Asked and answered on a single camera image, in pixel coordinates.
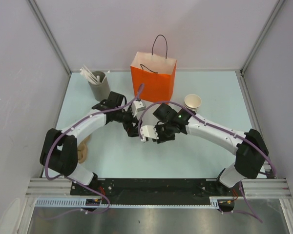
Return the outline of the orange paper bag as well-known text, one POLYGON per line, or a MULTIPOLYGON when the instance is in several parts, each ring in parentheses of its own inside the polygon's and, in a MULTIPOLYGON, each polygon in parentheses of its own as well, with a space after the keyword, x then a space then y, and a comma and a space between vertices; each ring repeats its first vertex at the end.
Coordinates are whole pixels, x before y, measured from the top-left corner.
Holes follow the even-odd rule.
POLYGON ((131 65, 134 94, 144 85, 140 99, 149 102, 170 101, 174 90, 177 60, 167 56, 168 43, 165 42, 164 56, 154 53, 155 43, 150 53, 137 52, 131 65))

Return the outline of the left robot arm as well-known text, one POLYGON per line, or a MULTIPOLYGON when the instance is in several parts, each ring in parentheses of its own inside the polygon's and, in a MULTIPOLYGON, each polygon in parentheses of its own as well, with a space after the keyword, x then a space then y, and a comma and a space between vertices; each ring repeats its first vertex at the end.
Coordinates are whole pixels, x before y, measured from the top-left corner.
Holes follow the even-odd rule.
POLYGON ((110 92, 107 99, 94 105, 81 120, 62 130, 48 130, 40 156, 40 164, 62 176, 81 183, 88 195, 97 192, 97 175, 78 162, 78 146, 97 129, 109 122, 122 123, 129 137, 138 136, 137 113, 144 103, 135 98, 127 102, 124 95, 110 92))

